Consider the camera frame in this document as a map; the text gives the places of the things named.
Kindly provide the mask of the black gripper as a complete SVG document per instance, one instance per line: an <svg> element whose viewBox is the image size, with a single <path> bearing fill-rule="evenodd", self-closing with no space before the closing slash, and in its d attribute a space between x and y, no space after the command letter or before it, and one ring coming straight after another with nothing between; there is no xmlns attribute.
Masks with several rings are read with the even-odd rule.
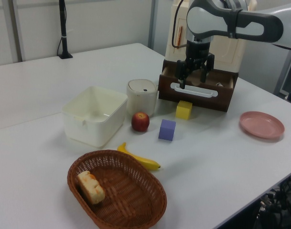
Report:
<svg viewBox="0 0 291 229"><path fill-rule="evenodd" d="M209 53L210 42L195 43L187 41L186 59L176 62L175 77L179 81L181 89L185 89L186 78L193 71L193 65L201 64L200 82L205 83L209 72L214 68L215 56Z"/></svg>

